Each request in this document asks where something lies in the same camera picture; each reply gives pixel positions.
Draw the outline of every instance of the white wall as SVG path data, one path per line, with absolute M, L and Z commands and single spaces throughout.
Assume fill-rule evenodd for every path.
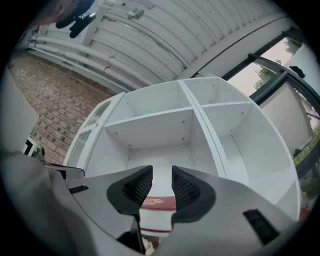
M 0 149 L 22 152 L 38 118 L 5 68 L 0 87 Z
M 287 83 L 260 107 L 278 129 L 291 155 L 295 149 L 302 150 L 313 137 L 307 113 L 296 92 Z
M 215 74 L 218 77 L 224 76 L 235 66 L 247 59 L 248 54 L 255 53 L 271 40 L 281 35 L 282 31 L 288 30 L 290 26 L 295 26 L 294 22 L 290 18 L 284 17 L 248 35 L 243 35 L 243 39 L 215 57 L 198 73 L 203 76 L 207 76 L 208 73 Z
M 317 56 L 312 49 L 303 44 L 295 55 L 284 65 L 298 66 L 306 74 L 303 79 L 320 95 L 320 66 L 317 62 Z

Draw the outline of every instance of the white shelving unit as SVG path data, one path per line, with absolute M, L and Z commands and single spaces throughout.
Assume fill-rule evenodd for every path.
M 226 178 L 247 185 L 297 220 L 296 168 L 283 138 L 259 106 L 219 77 L 181 80 L 180 84 L 207 124 Z
M 261 109 L 223 79 L 171 81 L 103 104 L 65 160 L 86 177 L 152 165 L 149 196 L 169 197 L 177 165 L 245 184 L 298 219 L 299 183 L 284 140 Z

